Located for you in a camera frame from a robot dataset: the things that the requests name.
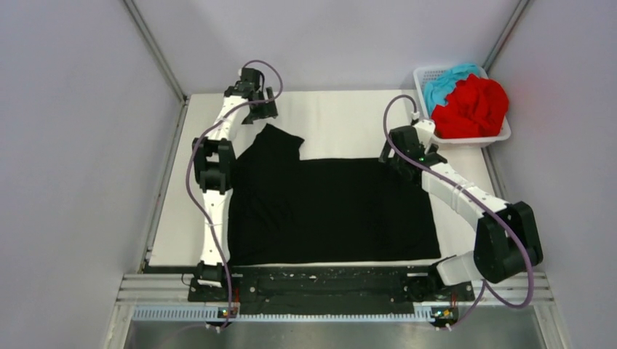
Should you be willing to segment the black t shirt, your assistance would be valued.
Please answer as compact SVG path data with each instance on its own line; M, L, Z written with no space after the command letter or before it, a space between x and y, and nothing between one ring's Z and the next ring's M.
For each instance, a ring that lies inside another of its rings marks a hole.
M377 159L300 158L272 125L236 160L228 248L234 265L440 257L429 195Z

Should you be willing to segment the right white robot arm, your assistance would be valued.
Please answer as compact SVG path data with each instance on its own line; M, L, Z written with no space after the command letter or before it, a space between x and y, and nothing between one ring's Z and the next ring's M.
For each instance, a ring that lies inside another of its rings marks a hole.
M504 201L465 179L430 144L434 125L416 121L391 129L379 161L437 197L475 230L474 248L431 266L428 293L447 299L457 284L484 279L497 284L540 264L544 253L532 208Z

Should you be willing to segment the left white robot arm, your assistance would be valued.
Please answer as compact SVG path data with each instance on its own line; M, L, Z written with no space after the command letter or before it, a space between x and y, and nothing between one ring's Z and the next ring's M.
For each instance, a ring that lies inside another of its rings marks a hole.
M203 200L198 208L204 214L204 240L195 279L215 300L229 298L234 288L226 276L231 172L236 161L232 141L241 125L278 116L273 89L264 84L261 71L241 68L238 81L223 93L223 105L213 125L192 142L191 163Z

